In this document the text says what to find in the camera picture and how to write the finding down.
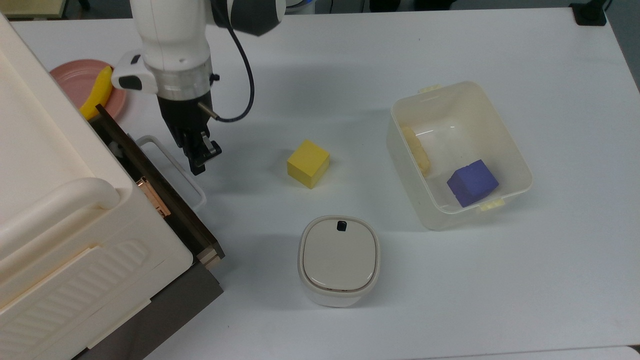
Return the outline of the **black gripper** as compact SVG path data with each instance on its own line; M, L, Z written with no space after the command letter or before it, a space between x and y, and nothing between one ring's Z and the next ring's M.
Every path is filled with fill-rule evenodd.
M211 107L211 93L189 100L171 100L157 97L161 116L169 129L176 145L185 150L189 168L194 176L206 170L205 164L222 154L216 141L211 141L208 121L210 116L199 103Z

